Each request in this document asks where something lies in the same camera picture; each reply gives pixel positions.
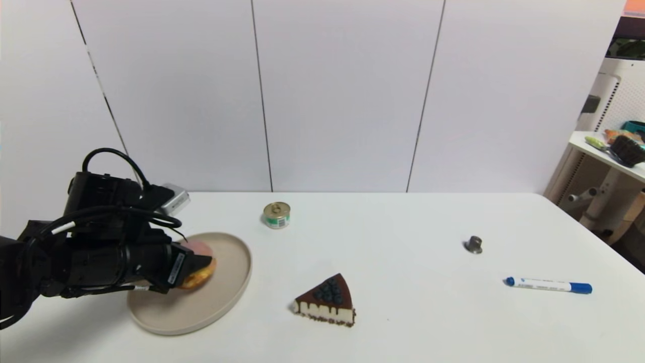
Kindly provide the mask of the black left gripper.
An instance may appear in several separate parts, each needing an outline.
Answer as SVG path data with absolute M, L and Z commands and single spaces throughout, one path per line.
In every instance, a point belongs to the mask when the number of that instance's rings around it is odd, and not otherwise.
M 207 280 L 213 274 L 212 255 L 189 252 L 177 242 L 122 246 L 121 285 L 133 290 L 168 294 L 182 280 Z

